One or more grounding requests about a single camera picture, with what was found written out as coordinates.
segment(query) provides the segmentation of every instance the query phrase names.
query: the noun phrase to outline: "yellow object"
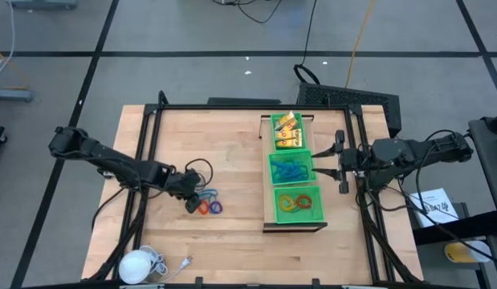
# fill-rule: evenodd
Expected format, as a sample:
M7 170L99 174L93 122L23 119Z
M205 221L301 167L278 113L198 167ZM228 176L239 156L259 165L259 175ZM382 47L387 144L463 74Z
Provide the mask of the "yellow object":
M344 85L344 88L348 88L348 83L350 83L350 77L352 76L353 60L355 59L355 52L359 47L359 42L361 40L362 33L364 32L364 27L366 26L366 23L368 22L369 19L369 15L371 14L371 10L373 9L373 4L375 4L375 0L369 0L369 7L368 10L366 11L366 15L364 16L364 23L362 23L361 32L359 32L359 36L357 37L357 41L355 42L355 47L353 48L352 51L352 59L350 60L350 68L348 69L348 77L346 78L346 84Z
M280 129L280 132L290 132L291 130L293 130L293 128L295 128L297 123L298 122L296 121L296 119L290 121L288 124L286 124L286 126Z
M275 132L275 139L276 140L290 140L294 138L302 138L302 129L293 129L291 131L280 131L280 132Z
M469 241L468 245L481 250L483 253L491 254L489 246L482 241ZM460 242L453 242L444 247L446 257L453 263L479 263L488 262L486 256L464 246Z
M287 115L282 116L275 124L275 131L279 131L293 120L296 121L295 114L293 112L289 112Z
M296 207L295 200L287 195L282 195L279 198L279 207L284 212L291 212Z
M7 87L7 88L3 88L3 89L28 90L29 86L30 86L30 82L29 82L29 79L22 73L22 71L20 71L20 69L17 68L11 61L8 62L7 59L4 57L4 55L2 55L2 53L0 53L0 59L2 61L5 61L6 63L8 63L8 65L11 68L16 69L16 72L18 73L18 75L20 76L20 78L25 83L25 85L22 86L22 87Z
M302 139L292 139L292 140L279 140L277 141L277 148L301 148Z

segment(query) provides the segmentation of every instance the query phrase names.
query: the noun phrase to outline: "wooden table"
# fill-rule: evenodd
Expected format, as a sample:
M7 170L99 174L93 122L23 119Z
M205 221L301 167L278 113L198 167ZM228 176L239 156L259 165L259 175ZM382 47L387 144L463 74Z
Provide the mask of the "wooden table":
M263 158L259 139L261 115L281 111L261 110L164 110L155 160L177 166L203 157L214 167L210 188L218 189L224 210L219 215L188 214L184 202L163 193L149 201L142 244L166 257L169 273L183 258L192 264L171 283L370 284L368 256L355 203L354 181L349 194L339 194L333 179L318 175L328 226L316 233L263 234ZM143 106L124 106L114 149L134 156ZM363 106L369 143L389 137L381 106ZM314 115L314 148L329 148L337 129L346 129L343 112L310 111ZM148 152L147 134L145 157ZM337 158L321 158L321 168L337 167ZM118 189L116 180L105 181L101 201ZM83 278L92 275L108 257L119 237L126 194L107 206L96 220ZM398 193L381 193L384 206L404 203ZM422 279L416 246L406 210L384 212L389 244L403 263ZM380 277L385 269L375 242Z

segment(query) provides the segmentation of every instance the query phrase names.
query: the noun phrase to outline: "green bin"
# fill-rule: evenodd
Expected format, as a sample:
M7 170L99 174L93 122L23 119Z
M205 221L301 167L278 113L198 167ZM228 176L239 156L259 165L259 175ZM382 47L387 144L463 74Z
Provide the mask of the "green bin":
M298 162L301 169L307 171L307 178L299 181L283 180L277 174L278 166L275 165L275 162L278 163ZM294 149L294 150L289 150L285 153L271 153L268 155L268 165L270 166L270 178L271 178L271 184L273 185L302 184L316 180L316 173L312 171L312 169L314 169L314 165L312 163L311 151L307 149L301 149L301 150Z
M280 198L286 195L292 200L300 195L305 195L311 198L311 207L309 209L301 209L296 207L291 212L287 212L280 208ZM322 222L324 221L323 204L321 203L321 192L319 186L296 186L277 188L274 190L275 197L275 220L277 224L289 223L308 223L308 222ZM283 207L288 206L289 203L284 203Z
M275 139L275 124L280 118L283 116L287 115L287 113L282 113L282 114L274 114L271 115L271 138L273 139L273 148L275 149L276 152L282 152L282 151L289 151L289 150L297 150L297 149L306 149L307 148L307 141L305 140L305 127L303 126L303 120L302 120L302 114L299 112L293 112L296 118L296 126L293 129L301 128L302 129L302 147L301 148L277 148L277 143Z

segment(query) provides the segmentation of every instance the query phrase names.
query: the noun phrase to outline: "white paper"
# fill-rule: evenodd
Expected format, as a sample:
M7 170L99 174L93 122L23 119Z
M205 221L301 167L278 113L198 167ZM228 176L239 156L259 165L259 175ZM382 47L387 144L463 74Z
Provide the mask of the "white paper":
M412 193L410 194L410 196L412 202L418 208L421 208L422 205L419 201L418 193ZM451 201L446 195L444 189L433 189L430 191L422 192L422 199L428 212L427 215L434 221L439 223L447 223L458 220L458 215L455 212L454 207L451 205ZM414 213L416 214L416 217L422 228L434 225L419 212Z

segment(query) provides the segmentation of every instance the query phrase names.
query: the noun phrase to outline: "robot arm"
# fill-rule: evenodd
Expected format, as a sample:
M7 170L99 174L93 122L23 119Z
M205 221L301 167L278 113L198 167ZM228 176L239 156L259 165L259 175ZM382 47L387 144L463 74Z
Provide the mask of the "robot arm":
M99 169L113 173L123 187L134 190L141 190L140 186L148 187L166 191L179 200L184 199L189 213L200 206L195 189L202 179L194 169L179 173L173 165L135 160L104 146L80 128L58 127L48 148L51 155L58 159L88 161Z
M346 172L354 172L368 178L369 188L380 191L394 178L408 175L415 169L438 162L463 162L471 158L470 148L464 136L453 133L434 140L375 140L368 149L343 148L344 132L336 132L336 143L328 150L312 157L339 155L338 169L313 169L340 181L340 193L348 193Z

